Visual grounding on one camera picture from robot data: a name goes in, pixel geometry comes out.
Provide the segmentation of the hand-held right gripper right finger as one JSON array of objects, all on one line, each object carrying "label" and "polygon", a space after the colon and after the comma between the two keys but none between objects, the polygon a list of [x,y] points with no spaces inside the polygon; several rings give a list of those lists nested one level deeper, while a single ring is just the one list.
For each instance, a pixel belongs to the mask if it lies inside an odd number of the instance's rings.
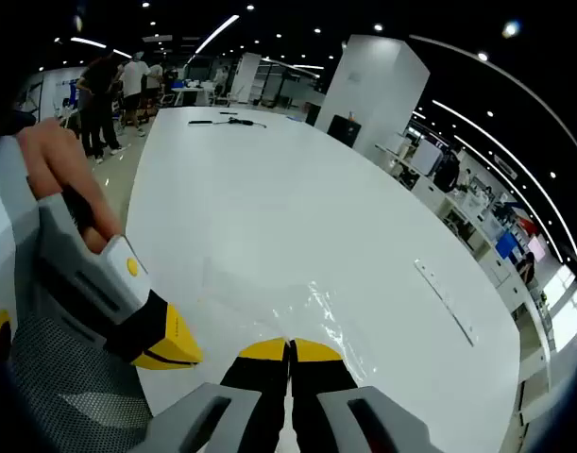
[{"label": "hand-held right gripper right finger", "polygon": [[374,386],[359,387],[330,347],[290,342],[292,424],[302,452],[436,452],[427,425]]}]

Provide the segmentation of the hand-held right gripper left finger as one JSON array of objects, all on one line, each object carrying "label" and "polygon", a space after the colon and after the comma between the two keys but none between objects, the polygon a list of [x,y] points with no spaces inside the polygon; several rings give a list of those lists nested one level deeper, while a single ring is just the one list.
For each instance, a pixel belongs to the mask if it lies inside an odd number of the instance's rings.
[{"label": "hand-held right gripper left finger", "polygon": [[289,344],[243,349],[219,384],[203,383],[155,416],[143,452],[273,452],[284,423]]}]

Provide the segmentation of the person's left hand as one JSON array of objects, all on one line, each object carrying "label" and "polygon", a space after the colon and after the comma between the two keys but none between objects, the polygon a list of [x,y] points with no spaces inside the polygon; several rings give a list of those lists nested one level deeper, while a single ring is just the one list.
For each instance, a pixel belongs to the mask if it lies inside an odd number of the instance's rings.
[{"label": "person's left hand", "polygon": [[75,134],[49,118],[23,128],[16,135],[27,169],[27,181],[37,199],[70,186],[90,205],[93,224],[82,233],[88,248],[100,253],[123,233],[100,186],[93,177],[81,142]]}]

